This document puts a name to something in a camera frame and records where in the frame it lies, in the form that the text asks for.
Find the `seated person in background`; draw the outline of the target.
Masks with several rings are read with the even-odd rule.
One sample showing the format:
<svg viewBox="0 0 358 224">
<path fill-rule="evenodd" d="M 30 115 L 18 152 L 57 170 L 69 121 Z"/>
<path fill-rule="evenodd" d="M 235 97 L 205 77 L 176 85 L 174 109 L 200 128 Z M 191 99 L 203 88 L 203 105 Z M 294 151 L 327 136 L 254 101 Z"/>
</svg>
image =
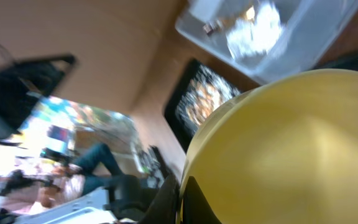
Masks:
<svg viewBox="0 0 358 224">
<path fill-rule="evenodd" d="M 12 171 L 38 178 L 51 175 L 56 181 L 53 187 L 42 186 L 33 180 L 13 183 L 2 208 L 20 215 L 44 212 L 83 197 L 106 184 L 116 184 L 124 177 L 106 144 L 95 145 L 67 166 L 45 167 L 38 161 L 14 167 Z"/>
</svg>

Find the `food scraps and rice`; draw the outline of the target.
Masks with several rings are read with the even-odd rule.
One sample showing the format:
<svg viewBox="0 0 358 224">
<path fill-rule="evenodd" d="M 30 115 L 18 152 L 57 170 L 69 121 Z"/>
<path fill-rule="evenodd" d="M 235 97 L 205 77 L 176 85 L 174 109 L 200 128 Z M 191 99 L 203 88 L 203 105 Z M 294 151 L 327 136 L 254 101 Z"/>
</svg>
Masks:
<svg viewBox="0 0 358 224">
<path fill-rule="evenodd" d="M 185 85 L 175 110 L 175 116 L 190 135 L 213 111 L 242 92 L 205 65 L 200 65 L 190 82 Z"/>
</svg>

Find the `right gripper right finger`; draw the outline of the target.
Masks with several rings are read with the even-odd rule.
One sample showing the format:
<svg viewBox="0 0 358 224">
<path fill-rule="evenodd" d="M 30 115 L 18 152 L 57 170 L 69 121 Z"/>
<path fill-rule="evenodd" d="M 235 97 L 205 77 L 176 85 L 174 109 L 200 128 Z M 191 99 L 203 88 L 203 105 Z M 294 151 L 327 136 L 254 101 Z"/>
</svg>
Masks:
<svg viewBox="0 0 358 224">
<path fill-rule="evenodd" d="M 196 179 L 190 176 L 183 194 L 184 224 L 221 224 Z"/>
</svg>

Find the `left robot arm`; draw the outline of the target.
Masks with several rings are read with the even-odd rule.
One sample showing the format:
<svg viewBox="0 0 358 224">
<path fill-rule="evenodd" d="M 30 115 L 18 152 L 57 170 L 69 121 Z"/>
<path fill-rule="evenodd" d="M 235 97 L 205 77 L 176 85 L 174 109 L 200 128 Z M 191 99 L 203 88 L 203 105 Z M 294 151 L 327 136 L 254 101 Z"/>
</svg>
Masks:
<svg viewBox="0 0 358 224">
<path fill-rule="evenodd" d="M 0 145 L 19 128 L 43 98 L 50 96 L 77 64 L 72 54 L 16 60 L 0 44 L 9 62 L 0 68 Z"/>
</svg>

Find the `clear plastic waste bin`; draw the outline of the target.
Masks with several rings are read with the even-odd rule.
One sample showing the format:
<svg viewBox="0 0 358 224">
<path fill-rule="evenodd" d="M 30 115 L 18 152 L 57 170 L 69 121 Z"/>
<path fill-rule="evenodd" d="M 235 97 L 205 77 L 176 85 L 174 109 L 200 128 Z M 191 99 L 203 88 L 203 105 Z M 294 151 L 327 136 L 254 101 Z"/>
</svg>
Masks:
<svg viewBox="0 0 358 224">
<path fill-rule="evenodd" d="M 285 30 L 267 54 L 232 58 L 225 34 L 207 35 L 203 26 L 238 15 L 259 1 L 190 1 L 175 28 L 185 38 L 259 84 L 311 69 L 358 10 L 358 0 L 276 0 Z"/>
</svg>

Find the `large white napkin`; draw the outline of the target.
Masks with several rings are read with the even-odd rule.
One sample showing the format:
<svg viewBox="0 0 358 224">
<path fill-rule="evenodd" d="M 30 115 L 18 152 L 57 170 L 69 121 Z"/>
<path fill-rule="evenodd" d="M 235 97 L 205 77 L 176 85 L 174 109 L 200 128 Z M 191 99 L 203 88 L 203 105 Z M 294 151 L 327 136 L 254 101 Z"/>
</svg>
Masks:
<svg viewBox="0 0 358 224">
<path fill-rule="evenodd" d="M 272 1 L 251 6 L 226 32 L 227 47 L 234 60 L 267 54 L 285 31 Z"/>
</svg>

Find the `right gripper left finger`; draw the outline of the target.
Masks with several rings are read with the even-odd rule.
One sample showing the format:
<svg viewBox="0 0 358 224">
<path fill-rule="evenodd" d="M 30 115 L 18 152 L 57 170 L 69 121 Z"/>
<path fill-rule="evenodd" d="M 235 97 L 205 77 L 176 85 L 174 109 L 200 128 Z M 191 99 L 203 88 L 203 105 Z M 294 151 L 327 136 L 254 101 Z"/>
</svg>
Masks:
<svg viewBox="0 0 358 224">
<path fill-rule="evenodd" d="M 138 224 L 175 224 L 178 196 L 177 178 L 169 175 Z"/>
</svg>

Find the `yellow bowl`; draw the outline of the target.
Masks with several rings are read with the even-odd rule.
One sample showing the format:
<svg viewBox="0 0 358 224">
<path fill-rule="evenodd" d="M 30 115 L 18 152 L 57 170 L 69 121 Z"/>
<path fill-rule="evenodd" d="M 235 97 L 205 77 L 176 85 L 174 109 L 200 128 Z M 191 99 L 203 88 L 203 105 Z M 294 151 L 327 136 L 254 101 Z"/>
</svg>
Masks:
<svg viewBox="0 0 358 224">
<path fill-rule="evenodd" d="M 216 109 L 186 153 L 221 223 L 358 223 L 358 72 L 299 73 Z"/>
</svg>

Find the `black rectangular tray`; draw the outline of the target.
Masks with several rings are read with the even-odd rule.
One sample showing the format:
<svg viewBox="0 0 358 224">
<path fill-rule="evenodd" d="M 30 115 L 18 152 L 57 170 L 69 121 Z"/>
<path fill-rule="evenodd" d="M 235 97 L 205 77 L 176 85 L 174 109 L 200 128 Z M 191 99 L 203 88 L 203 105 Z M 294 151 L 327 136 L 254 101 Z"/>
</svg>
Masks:
<svg viewBox="0 0 358 224">
<path fill-rule="evenodd" d="M 189 61 L 163 113 L 184 152 L 208 116 L 241 93 L 211 68 Z"/>
</svg>

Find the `gold snack wrapper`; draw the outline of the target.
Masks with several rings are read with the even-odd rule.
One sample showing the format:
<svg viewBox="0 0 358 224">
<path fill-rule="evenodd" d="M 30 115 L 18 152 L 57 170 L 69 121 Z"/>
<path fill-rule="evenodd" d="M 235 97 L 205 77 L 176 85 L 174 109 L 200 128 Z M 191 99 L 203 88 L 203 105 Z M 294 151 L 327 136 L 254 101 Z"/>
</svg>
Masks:
<svg viewBox="0 0 358 224">
<path fill-rule="evenodd" d="M 218 32 L 230 29 L 237 20 L 253 22 L 255 18 L 254 6 L 244 9 L 239 14 L 229 17 L 220 17 L 212 21 L 206 22 L 203 26 L 203 31 L 206 35 L 213 35 Z"/>
</svg>

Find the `black office chair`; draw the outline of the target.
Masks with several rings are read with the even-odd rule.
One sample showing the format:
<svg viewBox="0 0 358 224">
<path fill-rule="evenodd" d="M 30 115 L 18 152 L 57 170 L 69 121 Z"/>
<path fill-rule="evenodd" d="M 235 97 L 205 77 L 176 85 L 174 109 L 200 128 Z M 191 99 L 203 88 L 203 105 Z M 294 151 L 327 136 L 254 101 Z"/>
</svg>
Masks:
<svg viewBox="0 0 358 224">
<path fill-rule="evenodd" d="M 104 184 L 108 191 L 108 202 L 103 209 L 117 219 L 128 218 L 135 222 L 144 218 L 159 188 L 149 187 L 147 180 L 133 175 L 111 177 Z"/>
</svg>

